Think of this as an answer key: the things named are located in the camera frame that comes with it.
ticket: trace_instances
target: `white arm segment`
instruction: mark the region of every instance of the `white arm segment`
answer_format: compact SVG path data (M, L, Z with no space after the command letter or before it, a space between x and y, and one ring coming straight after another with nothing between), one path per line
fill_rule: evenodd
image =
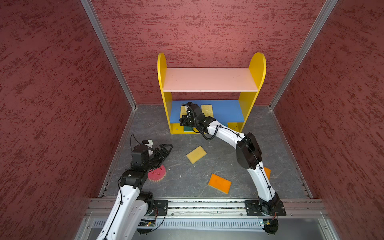
M133 237L140 220L143 218L144 214L147 213L148 209L148 206L144 201L136 200L139 193L140 190L138 188L134 189L130 185L121 187L123 198L119 211L116 214L121 198L120 193L118 193L112 211L97 237L97 240L104 239L111 224L111 229L108 232L108 236L106 236L108 240L130 240Z
M222 125L218 121L213 121L211 124L209 124L208 133L210 135L215 134L216 126L222 126L217 130L216 137L229 143L235 149L236 149L237 141L241 141L245 136L244 133L236 132L234 130L229 130L228 127ZM275 195L275 190L272 187L268 189L268 186L270 186L271 184L269 183L269 180L266 177L266 174L263 168L263 163L262 162L258 163L255 170L250 168L250 169L247 169L247 171L252 177L252 180L256 186L257 194L259 195L259 198L267 202L271 200Z

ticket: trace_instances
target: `red round object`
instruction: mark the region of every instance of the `red round object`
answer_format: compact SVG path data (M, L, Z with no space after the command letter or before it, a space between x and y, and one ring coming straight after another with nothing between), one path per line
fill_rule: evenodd
M148 179L152 182L159 182L163 180L163 178L166 176L166 173L166 168L164 167L164 165L161 165L159 168L148 172Z

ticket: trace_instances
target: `pink shelf board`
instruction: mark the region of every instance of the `pink shelf board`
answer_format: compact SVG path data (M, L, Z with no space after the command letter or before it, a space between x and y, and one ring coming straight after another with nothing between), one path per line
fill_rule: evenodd
M168 68L164 92L257 92L248 68Z

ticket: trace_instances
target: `wall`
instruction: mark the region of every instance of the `wall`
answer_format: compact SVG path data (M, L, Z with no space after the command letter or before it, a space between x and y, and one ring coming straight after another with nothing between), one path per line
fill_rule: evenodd
M73 239L130 106L80 1L0 19L0 238Z
M384 236L383 12L339 0L275 108L342 239Z
M157 55L168 67L247 68L263 52L267 74L256 104L269 104L325 0L92 1L133 96L162 104ZM238 99L179 93L174 99Z

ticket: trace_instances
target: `marble patterned floor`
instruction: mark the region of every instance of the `marble patterned floor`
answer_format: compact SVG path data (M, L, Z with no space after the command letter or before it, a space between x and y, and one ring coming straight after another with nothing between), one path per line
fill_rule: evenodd
M280 198L306 198L303 184L289 158L268 107L255 106L245 124L244 133L251 132L262 150L264 166L271 169L270 182ZM134 133L141 142L152 139L154 147L173 144L171 154L164 161L167 169L160 182L147 180L142 191L150 191L156 197L200 197L200 198L256 198L257 190L251 176L236 161L236 151L219 138L205 140L201 135L171 135L164 106L139 105L128 136ZM202 146L207 155L195 164L186 154ZM129 139L113 172L111 184L105 196L118 194L117 180L131 162ZM228 194L208 186L211 174L232 182Z

